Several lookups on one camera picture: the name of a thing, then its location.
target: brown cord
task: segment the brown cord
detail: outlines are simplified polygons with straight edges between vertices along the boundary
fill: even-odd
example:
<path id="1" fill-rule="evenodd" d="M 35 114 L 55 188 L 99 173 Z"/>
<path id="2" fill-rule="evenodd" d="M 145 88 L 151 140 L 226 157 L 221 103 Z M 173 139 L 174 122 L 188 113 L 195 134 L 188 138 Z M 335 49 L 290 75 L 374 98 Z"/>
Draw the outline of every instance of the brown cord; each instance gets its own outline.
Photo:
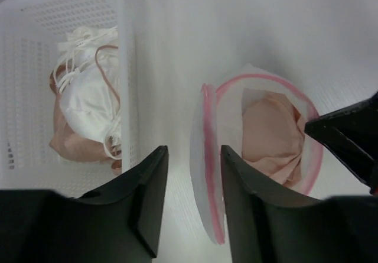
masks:
<path id="1" fill-rule="evenodd" d="M 104 70 L 102 69 L 98 59 L 97 59 L 97 54 L 99 53 L 100 50 L 104 49 L 104 48 L 112 48 L 112 49 L 118 49 L 118 46 L 110 46 L 110 45 L 104 45 L 104 46 L 100 46 L 99 48 L 97 48 L 96 50 L 96 54 L 94 55 L 94 61 L 96 62 L 96 65 L 97 67 L 99 68 L 100 72 L 101 72 L 101 75 L 105 81 L 105 83 L 107 84 L 107 86 L 109 87 L 109 89 L 112 91 L 112 93 L 114 94 L 114 96 L 116 97 L 117 101 L 118 101 L 118 104 L 120 104 L 120 98 L 119 98 L 119 95 L 117 94 L 116 90 L 114 89 L 114 87 L 112 86 L 112 84 L 110 84 L 109 80 L 107 79 L 105 73 L 104 73 Z"/>

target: white string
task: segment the white string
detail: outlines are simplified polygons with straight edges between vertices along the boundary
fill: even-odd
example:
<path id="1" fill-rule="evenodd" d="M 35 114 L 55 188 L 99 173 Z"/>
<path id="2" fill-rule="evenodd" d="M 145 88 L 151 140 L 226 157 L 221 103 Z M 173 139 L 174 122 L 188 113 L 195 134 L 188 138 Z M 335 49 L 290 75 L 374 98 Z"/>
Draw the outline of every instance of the white string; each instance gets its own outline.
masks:
<path id="1" fill-rule="evenodd" d="M 59 57 L 57 65 L 55 66 L 54 71 L 53 71 L 53 79 L 55 81 L 55 84 L 59 88 L 60 93 L 63 92 L 64 88 L 67 85 L 70 84 L 70 82 L 73 80 L 73 78 L 76 77 L 81 72 L 82 68 L 87 63 L 89 63 L 89 62 L 94 63 L 94 59 L 89 60 L 89 61 L 86 61 L 85 63 L 83 63 L 80 67 L 75 68 L 75 56 L 80 51 L 85 50 L 88 43 L 91 43 L 92 41 L 95 41 L 99 38 L 102 38 L 105 35 L 109 36 L 109 38 L 107 39 L 107 42 L 105 44 L 114 40 L 118 36 L 117 29 L 118 29 L 117 26 L 112 27 L 110 29 L 106 29 L 106 30 L 102 29 L 102 30 L 99 30 L 99 33 L 96 36 L 89 36 L 86 39 L 83 39 L 82 37 L 80 37 L 75 41 L 69 41 L 68 43 L 64 42 L 64 43 L 62 43 L 61 47 L 58 47 L 60 49 L 62 49 L 62 48 L 67 49 L 67 51 Z M 80 31 L 83 31 L 82 36 L 84 36 L 84 35 L 86 35 L 86 33 L 90 33 L 91 29 L 86 28 L 86 27 L 81 27 L 81 28 L 76 29 L 72 34 L 67 34 L 67 36 L 71 37 L 75 33 L 79 33 Z M 103 59 L 104 57 L 105 57 L 105 54 L 100 55 L 99 60 Z M 71 61 L 71 70 L 69 70 L 69 61 Z M 58 81 L 57 70 L 58 70 L 59 66 L 62 65 L 62 63 L 64 63 L 64 62 L 65 62 L 65 65 L 66 65 L 66 74 L 60 79 L 60 81 Z"/>
<path id="2" fill-rule="evenodd" d="M 120 136 L 116 136 L 114 135 L 115 133 L 115 130 L 120 126 L 120 111 L 118 111 L 118 113 L 116 114 L 116 117 L 114 118 L 113 122 L 111 123 L 110 127 L 109 127 L 109 130 L 107 131 L 105 137 L 104 137 L 104 140 L 103 140 L 103 146 L 104 146 L 104 151 L 105 151 L 105 154 L 109 157 L 109 158 L 112 158 L 113 160 L 121 160 L 122 159 L 122 155 L 119 154 L 119 155 L 113 155 L 108 147 L 107 147 L 107 141 L 109 140 L 109 138 L 112 139 L 112 146 L 113 147 L 117 147 L 118 145 L 120 145 Z"/>

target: pink rim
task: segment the pink rim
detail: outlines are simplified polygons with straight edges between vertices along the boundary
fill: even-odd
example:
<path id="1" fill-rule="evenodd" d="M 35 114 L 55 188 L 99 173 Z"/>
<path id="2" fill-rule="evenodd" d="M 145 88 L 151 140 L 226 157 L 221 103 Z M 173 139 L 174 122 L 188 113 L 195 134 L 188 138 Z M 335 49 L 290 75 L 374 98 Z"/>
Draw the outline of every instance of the pink rim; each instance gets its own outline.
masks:
<path id="1" fill-rule="evenodd" d="M 220 100 L 222 99 L 225 92 L 229 89 L 232 84 L 238 82 L 242 79 L 248 79 L 248 78 L 258 78 L 258 79 L 266 79 L 271 80 L 277 83 L 280 83 L 282 86 L 285 86 L 287 89 L 289 89 L 295 96 L 298 98 L 306 101 L 307 104 L 309 104 L 309 119 L 315 119 L 319 117 L 319 113 L 316 110 L 314 104 L 312 101 L 306 96 L 304 93 L 302 93 L 299 89 L 297 89 L 292 83 L 288 82 L 285 79 L 282 79 L 280 77 L 271 76 L 268 74 L 242 74 L 240 76 L 234 77 L 231 80 L 227 81 L 226 83 L 223 83 L 218 89 L 216 90 L 217 93 L 217 105 L 219 104 Z M 315 158 L 314 162 L 310 161 L 310 163 L 313 163 L 313 165 L 310 165 L 310 168 L 308 169 L 308 176 L 303 180 L 302 183 L 302 190 L 301 193 L 308 195 L 310 193 L 311 189 L 313 188 L 316 179 L 319 176 L 321 162 L 323 159 L 323 146 L 318 143 L 317 141 L 313 140 L 314 144 L 314 153 L 313 158 Z"/>
<path id="2" fill-rule="evenodd" d="M 216 205 L 216 195 L 215 195 L 215 183 L 214 183 L 214 174 L 215 174 L 215 158 L 218 156 L 214 154 L 215 148 L 218 144 L 214 144 L 214 131 L 211 127 L 212 125 L 212 102 L 214 100 L 214 92 L 210 90 L 209 85 L 202 85 L 202 92 L 204 98 L 203 106 L 203 131 L 204 131 L 204 154 L 205 154 L 205 178 L 207 185 L 207 197 L 210 205 L 211 219 L 214 229 L 214 234 L 219 244 L 224 244 L 224 233 L 221 228 L 221 223 L 218 215 L 217 205 Z"/>

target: beige fabric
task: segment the beige fabric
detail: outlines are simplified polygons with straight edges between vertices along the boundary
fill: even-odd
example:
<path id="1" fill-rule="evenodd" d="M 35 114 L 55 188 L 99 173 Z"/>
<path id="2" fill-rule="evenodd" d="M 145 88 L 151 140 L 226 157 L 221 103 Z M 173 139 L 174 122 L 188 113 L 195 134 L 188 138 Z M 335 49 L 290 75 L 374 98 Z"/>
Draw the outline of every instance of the beige fabric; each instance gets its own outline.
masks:
<path id="1" fill-rule="evenodd" d="M 286 187 L 302 179 L 305 119 L 289 99 L 268 93 L 243 115 L 242 157 L 255 169 Z"/>
<path id="2" fill-rule="evenodd" d="M 97 60 L 97 53 L 104 48 L 117 48 L 116 46 L 101 46 L 96 50 L 94 59 L 97 67 L 99 68 L 101 75 L 105 83 L 109 86 L 110 90 L 116 96 L 119 102 L 119 96 L 115 93 L 113 86 L 107 80 L 105 73 Z M 60 65 L 56 71 L 56 77 L 59 77 L 66 71 L 65 65 Z M 61 94 L 57 90 L 55 79 L 53 73 L 50 75 L 50 89 L 56 94 L 56 100 L 54 105 L 54 136 L 50 141 L 50 147 L 55 150 L 61 157 L 77 162 L 94 162 L 94 161 L 106 161 L 111 158 L 107 156 L 104 147 L 111 148 L 112 155 L 120 155 L 121 151 L 116 151 L 112 146 L 112 140 L 109 139 L 108 142 L 102 144 L 101 142 L 96 142 L 90 139 L 81 137 L 79 134 L 74 132 L 70 125 L 67 123 L 60 109 L 60 99 Z M 112 164 L 112 170 L 115 175 L 120 175 L 122 172 L 122 160 L 116 160 Z"/>
<path id="3" fill-rule="evenodd" d="M 118 52 L 113 49 L 118 47 L 98 47 L 86 67 L 75 67 L 55 81 L 61 93 L 60 109 L 71 129 L 83 138 L 103 143 L 106 155 L 118 160 L 121 155 L 112 154 L 112 147 L 116 151 L 121 147 Z"/>

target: clothing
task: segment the clothing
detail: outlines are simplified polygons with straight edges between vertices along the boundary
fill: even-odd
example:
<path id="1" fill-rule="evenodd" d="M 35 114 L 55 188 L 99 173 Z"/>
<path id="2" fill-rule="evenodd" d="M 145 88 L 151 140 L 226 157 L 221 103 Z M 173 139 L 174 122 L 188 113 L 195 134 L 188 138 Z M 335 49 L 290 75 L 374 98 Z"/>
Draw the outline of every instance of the clothing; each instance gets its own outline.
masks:
<path id="1" fill-rule="evenodd" d="M 243 159 L 286 187 L 296 185 L 302 178 L 304 127 L 304 118 L 289 99 L 269 92 L 243 115 Z"/>
<path id="2" fill-rule="evenodd" d="M 101 61 L 109 83 L 119 88 L 118 68 Z M 67 85 L 60 100 L 60 109 L 71 128 L 80 136 L 104 142 L 112 122 L 118 117 L 119 102 L 96 64 L 91 64 Z M 112 133 L 120 143 L 120 126 Z"/>

